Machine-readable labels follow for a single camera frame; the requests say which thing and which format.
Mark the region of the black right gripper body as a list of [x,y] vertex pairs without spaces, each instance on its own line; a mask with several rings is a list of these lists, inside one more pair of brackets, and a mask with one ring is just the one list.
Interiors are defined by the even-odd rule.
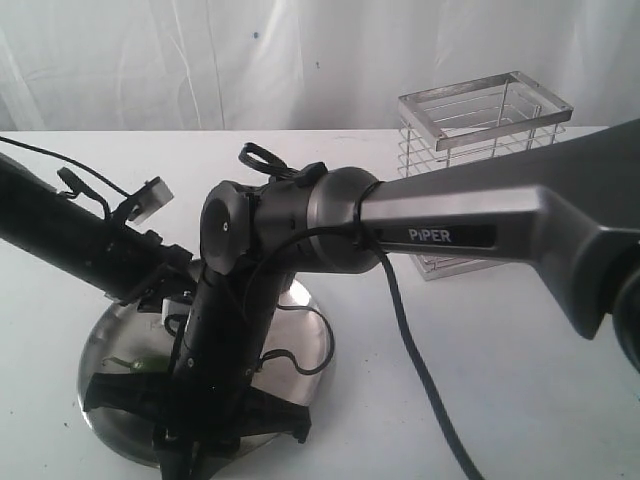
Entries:
[[252,386],[287,273],[204,269],[177,353],[164,372],[95,373],[83,409],[124,411],[200,442],[287,433],[306,441],[307,407]]

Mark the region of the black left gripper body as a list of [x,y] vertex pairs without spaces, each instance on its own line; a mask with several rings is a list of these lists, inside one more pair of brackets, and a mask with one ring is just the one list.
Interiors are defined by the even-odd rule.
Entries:
[[195,291],[191,259],[179,245],[162,245],[144,235],[117,238],[102,252],[102,290],[120,305],[136,304],[140,312],[159,313],[166,298]]

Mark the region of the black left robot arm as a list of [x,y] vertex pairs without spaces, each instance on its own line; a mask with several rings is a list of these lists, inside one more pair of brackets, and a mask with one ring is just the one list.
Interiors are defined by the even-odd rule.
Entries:
[[158,313],[164,299],[196,290],[189,251],[163,244],[152,230],[94,215],[6,155],[1,238],[143,312]]

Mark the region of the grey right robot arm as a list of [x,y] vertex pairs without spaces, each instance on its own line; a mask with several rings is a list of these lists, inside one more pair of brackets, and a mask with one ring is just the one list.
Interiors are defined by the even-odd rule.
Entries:
[[611,315],[639,361],[639,125],[383,182],[354,167],[289,168],[249,143],[265,185],[224,181],[200,215],[201,270],[166,370],[91,376],[83,409],[149,421],[162,476],[191,479],[242,439],[307,439],[307,407],[252,386],[279,298],[299,272],[358,274],[390,253],[532,266],[576,332]]

